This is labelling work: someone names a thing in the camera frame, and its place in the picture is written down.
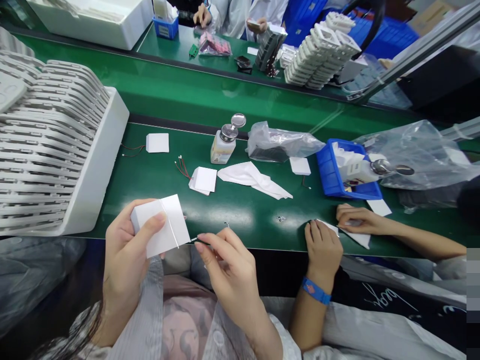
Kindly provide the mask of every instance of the metal frame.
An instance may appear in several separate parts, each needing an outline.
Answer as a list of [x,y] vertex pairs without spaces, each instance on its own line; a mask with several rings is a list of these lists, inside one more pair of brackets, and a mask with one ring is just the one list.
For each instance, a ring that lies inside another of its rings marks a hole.
[[347,96],[347,99],[356,104],[367,103],[373,95],[385,88],[388,84],[398,79],[426,57],[430,56],[436,50],[440,49],[472,25],[476,24],[480,21],[480,0],[476,0],[474,3],[458,10],[458,12],[459,14],[457,16],[452,16],[449,19],[449,23],[446,23],[445,26],[435,33],[418,51],[402,58],[364,90]]

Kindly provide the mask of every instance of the wrist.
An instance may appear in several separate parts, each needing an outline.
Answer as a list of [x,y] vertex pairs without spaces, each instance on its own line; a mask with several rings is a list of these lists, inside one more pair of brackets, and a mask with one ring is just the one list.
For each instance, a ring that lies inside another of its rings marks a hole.
[[325,294],[332,294],[332,290],[334,289],[335,274],[330,274],[325,271],[318,271],[309,266],[305,276],[320,289],[322,289]]

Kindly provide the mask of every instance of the blue crate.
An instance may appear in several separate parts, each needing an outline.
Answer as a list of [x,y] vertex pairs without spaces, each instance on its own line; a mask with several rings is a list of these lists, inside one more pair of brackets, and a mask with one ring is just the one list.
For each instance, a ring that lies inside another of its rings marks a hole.
[[285,44],[299,47],[322,12],[327,0],[289,1],[283,21],[288,36]]
[[[353,20],[356,25],[348,35],[355,40],[358,46],[361,46],[372,27],[372,21],[360,17],[355,17]],[[419,35],[408,24],[385,17],[365,53],[372,54],[378,59],[393,59],[418,38]]]
[[362,200],[383,199],[380,186],[376,181],[354,186],[353,192],[345,191],[344,184],[340,178],[337,161],[335,160],[334,149],[332,148],[333,143],[338,143],[338,147],[345,149],[346,151],[353,151],[355,153],[365,155],[364,159],[370,160],[366,155],[365,149],[362,145],[347,140],[329,139],[326,143],[326,146],[316,153],[316,160],[320,170],[321,184],[323,186],[323,192],[325,195]]
[[172,23],[153,18],[153,26],[158,37],[165,39],[173,39],[179,32],[179,18],[177,17]]

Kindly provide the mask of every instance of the white paper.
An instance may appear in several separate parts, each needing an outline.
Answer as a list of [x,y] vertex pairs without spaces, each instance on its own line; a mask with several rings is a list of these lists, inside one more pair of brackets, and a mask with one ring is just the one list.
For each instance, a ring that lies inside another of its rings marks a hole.
[[291,171],[296,175],[308,176],[310,171],[309,161],[306,157],[291,157],[290,158]]
[[333,149],[333,153],[335,155],[336,164],[339,168],[359,163],[364,159],[364,155],[353,152],[353,151],[345,151],[345,149],[339,147],[338,142],[334,142],[331,144]]
[[168,133],[152,133],[146,136],[145,150],[148,153],[168,153],[169,134]]
[[[339,228],[338,227],[333,226],[333,225],[329,224],[328,222],[322,221],[320,219],[317,219],[317,220],[319,222],[322,222],[325,225],[327,225],[330,229],[332,229],[335,232],[335,234],[337,236],[339,236]],[[356,234],[356,233],[345,231],[343,229],[340,229],[340,230],[342,230],[345,234],[347,234],[349,237],[351,237],[353,240],[355,240],[359,245],[363,246],[365,249],[370,250],[369,243],[370,243],[371,235],[369,235],[369,234]]]
[[387,216],[392,213],[392,210],[390,210],[389,206],[385,202],[385,200],[367,200],[368,206],[370,206],[370,209],[375,213],[380,216]]
[[188,187],[192,190],[195,190],[196,192],[199,192],[199,193],[203,194],[203,195],[207,195],[207,196],[210,195],[210,191],[199,190],[199,189],[194,187],[194,178],[193,177],[188,182]]
[[254,48],[254,47],[248,47],[246,49],[246,52],[249,53],[250,55],[253,55],[253,56],[257,56],[257,54],[259,53],[259,50],[257,48]]
[[217,170],[199,166],[193,172],[191,179],[193,180],[192,185],[196,190],[214,192],[217,182]]
[[290,193],[270,180],[269,176],[260,173],[251,161],[225,167],[219,170],[217,175],[223,181],[251,186],[255,190],[270,195],[277,200],[293,199]]
[[135,234],[140,231],[148,219],[161,212],[165,212],[166,222],[146,245],[147,259],[190,242],[189,231],[177,194],[133,208],[131,222]]

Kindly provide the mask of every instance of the white plastic tray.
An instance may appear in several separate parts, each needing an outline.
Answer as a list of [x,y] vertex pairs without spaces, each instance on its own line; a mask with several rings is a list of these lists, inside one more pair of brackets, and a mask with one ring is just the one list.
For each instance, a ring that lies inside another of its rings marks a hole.
[[123,50],[134,47],[154,16],[152,0],[89,2],[96,9],[114,9],[116,13],[125,15],[118,22],[81,13],[73,16],[68,10],[50,6],[43,0],[27,1],[51,33]]
[[105,89],[110,100],[61,223],[54,226],[41,224],[30,231],[0,231],[0,236],[54,237],[88,232],[95,227],[130,115],[117,90],[113,87]]

